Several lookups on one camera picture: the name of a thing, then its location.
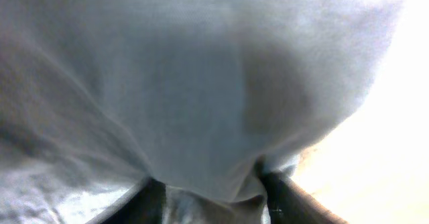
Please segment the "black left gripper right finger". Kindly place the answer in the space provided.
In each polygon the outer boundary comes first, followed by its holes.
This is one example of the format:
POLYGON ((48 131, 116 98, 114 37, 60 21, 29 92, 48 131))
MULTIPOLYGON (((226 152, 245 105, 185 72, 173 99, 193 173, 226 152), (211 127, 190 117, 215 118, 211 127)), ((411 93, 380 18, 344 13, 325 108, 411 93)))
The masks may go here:
POLYGON ((258 177, 267 193, 267 212, 271 224, 347 224, 343 218, 321 205, 293 180, 296 165, 282 170, 265 170, 256 165, 258 177))

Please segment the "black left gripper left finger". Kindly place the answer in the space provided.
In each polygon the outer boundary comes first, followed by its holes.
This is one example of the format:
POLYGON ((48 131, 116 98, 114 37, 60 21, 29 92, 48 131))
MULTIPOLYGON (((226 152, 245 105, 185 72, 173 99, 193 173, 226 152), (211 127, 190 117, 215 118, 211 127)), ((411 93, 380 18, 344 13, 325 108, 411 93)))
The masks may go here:
POLYGON ((161 224, 166 200, 166 185, 153 178, 138 185, 118 209, 105 210, 91 219, 90 224, 161 224))

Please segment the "grey shorts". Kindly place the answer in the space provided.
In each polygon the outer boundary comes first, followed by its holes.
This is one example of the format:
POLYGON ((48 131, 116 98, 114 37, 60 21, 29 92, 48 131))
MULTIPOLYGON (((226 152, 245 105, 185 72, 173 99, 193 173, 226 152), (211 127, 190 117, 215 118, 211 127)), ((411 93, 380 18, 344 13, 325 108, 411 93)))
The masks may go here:
POLYGON ((270 223, 282 170, 365 101, 405 0, 1 0, 1 222, 270 223))

